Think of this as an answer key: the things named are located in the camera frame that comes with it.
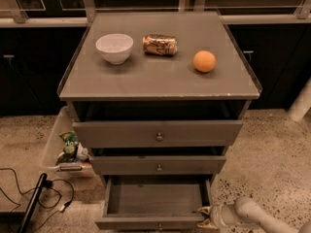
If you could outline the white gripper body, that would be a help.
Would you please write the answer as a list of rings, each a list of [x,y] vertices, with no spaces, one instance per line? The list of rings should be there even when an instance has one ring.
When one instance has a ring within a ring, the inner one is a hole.
[[[217,228],[225,228],[235,224],[233,205],[214,205],[210,210],[210,220]]]

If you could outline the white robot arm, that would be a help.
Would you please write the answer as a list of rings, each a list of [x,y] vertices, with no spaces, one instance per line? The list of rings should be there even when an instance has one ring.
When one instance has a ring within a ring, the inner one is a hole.
[[[234,203],[228,205],[201,207],[197,211],[204,216],[197,226],[204,229],[257,226],[265,233],[311,233],[311,221],[304,223],[299,229],[290,227],[282,220],[268,214],[258,203],[248,197],[239,197]]]

